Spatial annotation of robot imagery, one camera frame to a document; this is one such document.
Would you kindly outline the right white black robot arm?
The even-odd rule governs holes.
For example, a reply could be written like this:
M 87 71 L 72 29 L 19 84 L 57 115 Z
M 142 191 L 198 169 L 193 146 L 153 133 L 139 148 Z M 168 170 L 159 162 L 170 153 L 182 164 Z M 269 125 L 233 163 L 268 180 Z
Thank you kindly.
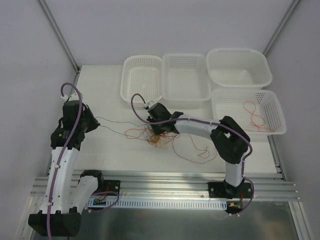
M 149 114 L 147 121 L 156 134 L 189 134 L 211 140 L 225 161 L 225 178 L 213 192 L 226 199 L 236 198 L 242 192 L 245 153 L 252 147 L 250 137 L 232 117 L 224 116 L 216 121 L 192 117 L 180 111 L 170 113 L 159 102 L 145 109 Z

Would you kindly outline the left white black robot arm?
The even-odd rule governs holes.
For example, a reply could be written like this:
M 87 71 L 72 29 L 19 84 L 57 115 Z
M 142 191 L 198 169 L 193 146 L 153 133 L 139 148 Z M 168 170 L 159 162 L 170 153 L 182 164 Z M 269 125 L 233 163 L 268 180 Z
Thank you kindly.
M 81 227 L 82 212 L 92 194 L 105 189 L 100 170 L 84 170 L 71 189 L 75 163 L 85 134 L 100 126 L 89 106 L 81 100 L 67 100 L 62 117 L 50 136 L 51 164 L 44 198 L 28 225 L 42 237 L 75 237 Z

